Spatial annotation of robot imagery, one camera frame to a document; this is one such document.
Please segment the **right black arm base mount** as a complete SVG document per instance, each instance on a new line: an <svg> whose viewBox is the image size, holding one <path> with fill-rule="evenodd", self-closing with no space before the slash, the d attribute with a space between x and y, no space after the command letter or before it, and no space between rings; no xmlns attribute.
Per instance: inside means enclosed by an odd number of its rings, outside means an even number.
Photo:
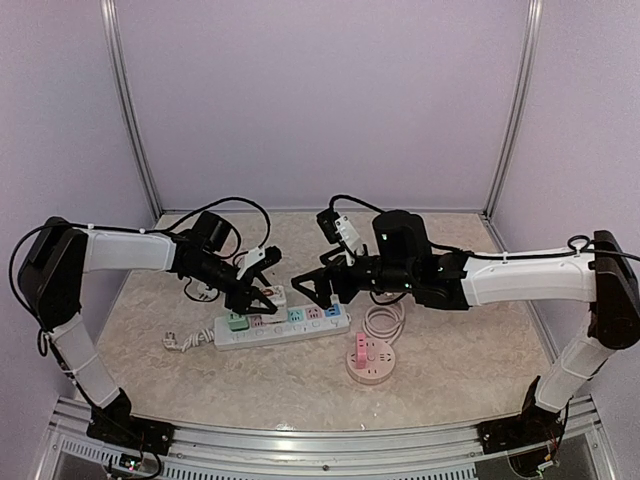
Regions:
<svg viewBox="0 0 640 480"><path fill-rule="evenodd" d="M521 412L500 419L487 420L476 427L484 454L513 450L541 442L559 440L565 424L560 412L550 412L535 403L540 376L530 384Z"/></svg>

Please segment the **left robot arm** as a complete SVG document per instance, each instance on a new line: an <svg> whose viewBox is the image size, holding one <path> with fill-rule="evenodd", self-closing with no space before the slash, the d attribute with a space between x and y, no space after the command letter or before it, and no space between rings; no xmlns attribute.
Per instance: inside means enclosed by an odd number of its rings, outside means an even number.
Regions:
<svg viewBox="0 0 640 480"><path fill-rule="evenodd" d="M265 269L280 261L281 251L264 244L245 254L243 263L227 262L220 251L232 230L209 211L184 230L133 230L71 223L51 217L28 233L32 245L10 286L38 322L65 375L99 417L102 430L121 445L140 434L131 403L100 359L81 315L82 282L93 271L148 270L196 280L223 294L238 315L274 314L277 306L253 282L264 282Z"/></svg>

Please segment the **white multicolour power strip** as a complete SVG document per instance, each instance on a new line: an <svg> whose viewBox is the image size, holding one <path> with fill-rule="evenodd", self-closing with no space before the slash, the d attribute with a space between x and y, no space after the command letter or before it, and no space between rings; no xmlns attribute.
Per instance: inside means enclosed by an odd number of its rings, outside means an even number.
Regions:
<svg viewBox="0 0 640 480"><path fill-rule="evenodd" d="M314 338L348 333L351 316L341 304L328 309L316 305L296 306L288 309L284 322L268 323L262 315L246 316L250 328L231 332L227 316L214 319L214 345L220 351L266 347Z"/></svg>

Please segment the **aluminium front frame rail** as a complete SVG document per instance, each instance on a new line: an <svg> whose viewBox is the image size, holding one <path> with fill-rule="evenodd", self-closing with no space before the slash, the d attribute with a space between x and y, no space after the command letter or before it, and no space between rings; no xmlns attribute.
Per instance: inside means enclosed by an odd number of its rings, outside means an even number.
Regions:
<svg viewBox="0 0 640 480"><path fill-rule="evenodd" d="M103 479L125 449L86 437L87 405L59 399L34 479ZM165 479L513 479L525 450L484 453L472 422L450 425L303 432L179 422Z"/></svg>

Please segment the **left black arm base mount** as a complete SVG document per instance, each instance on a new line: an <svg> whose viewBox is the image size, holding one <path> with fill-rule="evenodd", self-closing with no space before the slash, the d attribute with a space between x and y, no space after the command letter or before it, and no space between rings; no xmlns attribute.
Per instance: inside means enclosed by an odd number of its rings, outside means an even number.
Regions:
<svg viewBox="0 0 640 480"><path fill-rule="evenodd" d="M168 454L175 426L165 421L134 416L131 413L131 401L122 389L104 407L90 399L88 403L91 420L86 433L90 438L143 453Z"/></svg>

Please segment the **white cube adapter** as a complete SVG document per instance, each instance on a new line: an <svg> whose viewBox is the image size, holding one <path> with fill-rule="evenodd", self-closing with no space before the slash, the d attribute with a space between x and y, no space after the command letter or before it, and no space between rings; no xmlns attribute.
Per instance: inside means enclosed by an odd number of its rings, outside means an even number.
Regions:
<svg viewBox="0 0 640 480"><path fill-rule="evenodd" d="M260 291L278 309L287 307L286 291L282 285L263 287Z"/></svg>

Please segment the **pink round socket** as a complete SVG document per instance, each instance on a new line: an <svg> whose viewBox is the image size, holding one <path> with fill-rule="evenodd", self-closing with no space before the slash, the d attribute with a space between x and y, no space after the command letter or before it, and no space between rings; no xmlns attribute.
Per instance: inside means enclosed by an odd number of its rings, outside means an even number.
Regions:
<svg viewBox="0 0 640 480"><path fill-rule="evenodd" d="M395 370L395 351L384 341L367 337L367 364L364 369L355 369L354 353L355 347L346 355L346 371L354 381L360 384L381 384L389 379Z"/></svg>

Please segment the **pink plug adapter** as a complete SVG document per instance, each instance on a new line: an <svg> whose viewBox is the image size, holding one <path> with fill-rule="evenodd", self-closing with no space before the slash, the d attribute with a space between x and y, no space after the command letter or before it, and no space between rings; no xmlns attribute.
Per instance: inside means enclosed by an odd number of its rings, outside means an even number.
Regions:
<svg viewBox="0 0 640 480"><path fill-rule="evenodd" d="M367 337L363 332L356 335L354 366L356 370L361 370L367 364Z"/></svg>

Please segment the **white small plug adapter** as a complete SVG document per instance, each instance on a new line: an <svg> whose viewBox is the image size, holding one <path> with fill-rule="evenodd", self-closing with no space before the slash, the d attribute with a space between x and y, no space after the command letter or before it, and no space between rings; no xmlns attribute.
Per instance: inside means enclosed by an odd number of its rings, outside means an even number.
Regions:
<svg viewBox="0 0 640 480"><path fill-rule="evenodd" d="M202 282L197 283L196 293L196 299L199 301L210 301L215 297L215 289L210 288Z"/></svg>

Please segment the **green cube plug adapter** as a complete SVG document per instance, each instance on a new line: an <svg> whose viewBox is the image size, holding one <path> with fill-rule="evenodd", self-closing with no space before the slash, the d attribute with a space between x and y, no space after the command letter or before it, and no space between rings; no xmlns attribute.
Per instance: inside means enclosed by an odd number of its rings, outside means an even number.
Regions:
<svg viewBox="0 0 640 480"><path fill-rule="evenodd" d="M245 331L250 328L249 319L245 315L234 312L227 317L227 325L231 332Z"/></svg>

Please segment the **right aluminium corner post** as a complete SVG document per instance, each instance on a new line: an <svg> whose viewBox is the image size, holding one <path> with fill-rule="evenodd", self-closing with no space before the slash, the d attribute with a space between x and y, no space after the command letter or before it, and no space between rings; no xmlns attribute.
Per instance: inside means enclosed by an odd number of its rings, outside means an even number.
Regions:
<svg viewBox="0 0 640 480"><path fill-rule="evenodd" d="M523 44L506 130L499 151L498 163L483 209L483 215L488 223L493 220L498 209L499 201L506 185L509 168L513 160L534 70L543 5L544 2L542 0L530 0L528 2Z"/></svg>

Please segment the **left aluminium corner post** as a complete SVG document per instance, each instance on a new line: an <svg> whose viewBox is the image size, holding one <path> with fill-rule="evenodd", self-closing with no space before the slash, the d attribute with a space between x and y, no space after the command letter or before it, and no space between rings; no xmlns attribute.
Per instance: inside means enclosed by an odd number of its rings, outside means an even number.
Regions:
<svg viewBox="0 0 640 480"><path fill-rule="evenodd" d="M108 56L114 78L125 133L133 155L133 161L142 186L143 195L151 216L158 220L164 213L159 191L153 177L144 147L139 121L129 84L124 48L119 29L116 2L101 0L100 13L105 34Z"/></svg>

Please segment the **aluminium corner post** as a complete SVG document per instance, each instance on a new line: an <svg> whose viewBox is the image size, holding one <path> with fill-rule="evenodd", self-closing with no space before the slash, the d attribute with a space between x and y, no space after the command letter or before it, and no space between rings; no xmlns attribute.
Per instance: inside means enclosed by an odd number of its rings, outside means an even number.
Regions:
<svg viewBox="0 0 640 480"><path fill-rule="evenodd" d="M530 0L528 2L523 44L506 130L499 151L498 163L483 209L483 215L488 223L493 220L498 209L499 201L506 185L509 168L513 160L534 70L543 5L544 2L542 0Z"/></svg>
<svg viewBox="0 0 640 480"><path fill-rule="evenodd" d="M116 2L101 0L100 13L105 34L108 56L114 78L125 133L133 155L133 161L142 186L143 195L151 216L158 220L164 213L159 191L153 177L144 147L139 121L129 84L124 48L119 29Z"/></svg>

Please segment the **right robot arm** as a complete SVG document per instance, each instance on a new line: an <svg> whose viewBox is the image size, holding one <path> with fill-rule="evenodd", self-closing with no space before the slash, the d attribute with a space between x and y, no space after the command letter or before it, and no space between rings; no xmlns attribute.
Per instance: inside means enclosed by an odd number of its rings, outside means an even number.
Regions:
<svg viewBox="0 0 640 480"><path fill-rule="evenodd" d="M350 303L360 292L399 293L436 310L467 311L498 302L572 300L588 304L589 318L532 386L511 433L535 442L570 398L619 350L639 340L639 286L630 255L606 230L577 235L566 247L523 253L474 253L437 245L423 219L403 210L372 222L378 252L368 253L350 221L328 208L317 223L333 250L321 267L298 275L292 287L319 307Z"/></svg>

